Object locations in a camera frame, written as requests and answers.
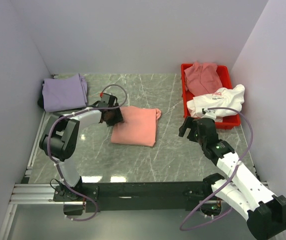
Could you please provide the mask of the salmon pink t shirt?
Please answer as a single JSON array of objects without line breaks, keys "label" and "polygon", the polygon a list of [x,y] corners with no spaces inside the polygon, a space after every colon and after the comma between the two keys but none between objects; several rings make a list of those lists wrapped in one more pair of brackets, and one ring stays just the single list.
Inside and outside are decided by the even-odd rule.
[{"label": "salmon pink t shirt", "polygon": [[110,142],[113,144],[153,147],[156,143],[158,120],[162,111],[158,108],[124,106],[120,108],[124,122],[117,123]]}]

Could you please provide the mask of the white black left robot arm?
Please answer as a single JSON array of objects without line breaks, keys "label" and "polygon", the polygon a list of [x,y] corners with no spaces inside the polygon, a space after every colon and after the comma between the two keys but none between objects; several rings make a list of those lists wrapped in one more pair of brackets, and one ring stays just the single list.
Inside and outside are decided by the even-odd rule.
[{"label": "white black left robot arm", "polygon": [[79,133],[86,127],[106,123],[108,127],[124,121],[118,98],[101,93],[94,104],[69,114],[54,113],[45,127],[39,147],[53,162],[59,175],[60,190],[71,201],[85,197],[83,180],[75,167],[72,155],[75,152]]}]

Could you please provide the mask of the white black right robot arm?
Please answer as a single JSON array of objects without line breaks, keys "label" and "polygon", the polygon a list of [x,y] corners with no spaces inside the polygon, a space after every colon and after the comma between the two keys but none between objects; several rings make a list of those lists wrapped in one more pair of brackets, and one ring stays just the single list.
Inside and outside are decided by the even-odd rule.
[{"label": "white black right robot arm", "polygon": [[286,230],[286,197],[269,190],[242,163],[234,148],[219,138],[211,118],[186,117],[179,128],[179,137],[190,130],[187,139],[198,143],[206,158],[225,173],[203,179],[198,191],[188,190],[193,197],[201,194],[203,203],[216,197],[225,201],[245,220],[253,237],[268,240]]}]

